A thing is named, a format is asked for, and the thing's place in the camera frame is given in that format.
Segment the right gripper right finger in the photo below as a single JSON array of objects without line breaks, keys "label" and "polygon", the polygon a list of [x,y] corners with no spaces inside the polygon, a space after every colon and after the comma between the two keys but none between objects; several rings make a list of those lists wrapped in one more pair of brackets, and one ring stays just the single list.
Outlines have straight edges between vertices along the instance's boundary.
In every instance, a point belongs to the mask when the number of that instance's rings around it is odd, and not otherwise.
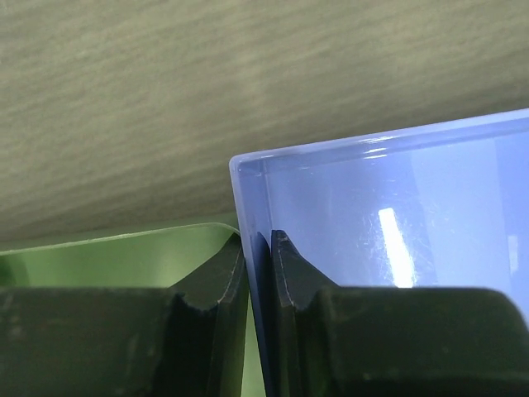
[{"label": "right gripper right finger", "polygon": [[275,230],[280,396],[525,396],[528,328],[491,289],[342,287]]}]

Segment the blue plastic box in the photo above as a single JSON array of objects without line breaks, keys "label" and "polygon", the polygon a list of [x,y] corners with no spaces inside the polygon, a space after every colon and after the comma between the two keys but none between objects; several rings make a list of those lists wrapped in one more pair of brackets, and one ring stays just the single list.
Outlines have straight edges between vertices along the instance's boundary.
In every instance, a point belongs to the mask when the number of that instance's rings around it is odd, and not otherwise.
[{"label": "blue plastic box", "polygon": [[528,112],[237,155],[230,174],[275,390],[271,237],[342,287],[491,289],[528,328]]}]

